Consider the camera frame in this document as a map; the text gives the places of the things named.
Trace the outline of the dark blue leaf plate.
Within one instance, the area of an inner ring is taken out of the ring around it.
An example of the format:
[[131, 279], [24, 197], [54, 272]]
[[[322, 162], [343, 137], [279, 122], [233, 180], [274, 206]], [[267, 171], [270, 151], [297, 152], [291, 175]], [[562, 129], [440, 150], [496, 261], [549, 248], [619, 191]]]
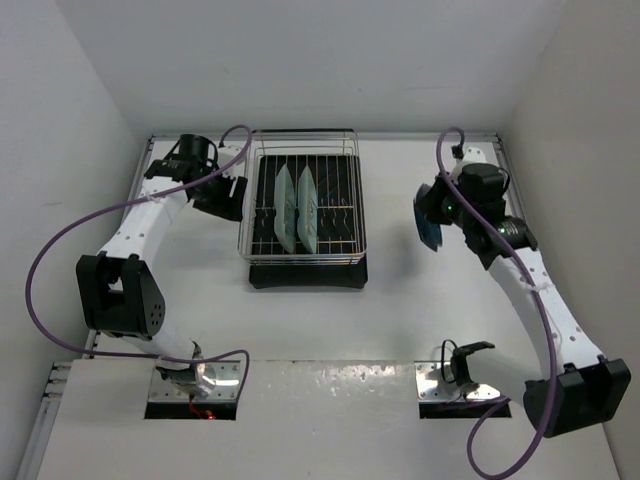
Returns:
[[442, 246], [442, 188], [439, 181], [422, 184], [413, 200], [417, 231], [422, 243], [434, 252]]

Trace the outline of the light green rectangular plate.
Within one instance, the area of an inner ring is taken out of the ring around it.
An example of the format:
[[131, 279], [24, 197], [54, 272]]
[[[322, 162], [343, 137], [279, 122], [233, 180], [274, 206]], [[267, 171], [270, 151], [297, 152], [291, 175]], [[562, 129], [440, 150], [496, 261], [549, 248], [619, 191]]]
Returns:
[[286, 253], [295, 252], [296, 193], [289, 169], [278, 172], [274, 189], [274, 233]]

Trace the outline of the light green plate with berries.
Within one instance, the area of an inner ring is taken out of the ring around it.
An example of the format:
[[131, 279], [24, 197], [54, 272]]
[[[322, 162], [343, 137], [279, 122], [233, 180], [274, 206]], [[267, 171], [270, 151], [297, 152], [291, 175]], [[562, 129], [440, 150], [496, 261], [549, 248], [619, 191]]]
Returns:
[[313, 175], [309, 167], [305, 167], [298, 180], [297, 189], [297, 234], [305, 249], [317, 252], [317, 209], [318, 195]]

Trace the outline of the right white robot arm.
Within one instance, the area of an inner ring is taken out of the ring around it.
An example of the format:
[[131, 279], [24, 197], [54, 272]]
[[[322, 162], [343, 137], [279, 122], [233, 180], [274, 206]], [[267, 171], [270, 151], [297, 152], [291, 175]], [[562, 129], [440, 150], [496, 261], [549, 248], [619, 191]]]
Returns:
[[437, 176], [414, 198], [421, 241], [437, 250], [441, 228], [461, 229], [471, 252], [509, 298], [537, 361], [520, 365], [477, 341], [453, 350], [445, 377], [458, 387], [487, 383], [523, 406], [534, 428], [552, 438], [610, 421], [630, 384], [621, 359], [610, 360], [578, 325], [548, 276], [526, 222], [506, 211], [509, 179], [488, 163], [464, 161], [451, 181]]

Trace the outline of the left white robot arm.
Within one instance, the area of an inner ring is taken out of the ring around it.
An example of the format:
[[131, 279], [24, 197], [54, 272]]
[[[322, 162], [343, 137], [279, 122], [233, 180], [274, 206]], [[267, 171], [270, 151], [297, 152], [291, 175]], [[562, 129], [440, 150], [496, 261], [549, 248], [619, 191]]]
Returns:
[[163, 380], [192, 395], [215, 386], [196, 341], [169, 321], [152, 267], [159, 247], [187, 206], [239, 222], [247, 179], [233, 173], [246, 158], [243, 148], [183, 134], [172, 149], [147, 168], [138, 196], [111, 239], [76, 264], [87, 326], [121, 338], [157, 357]]

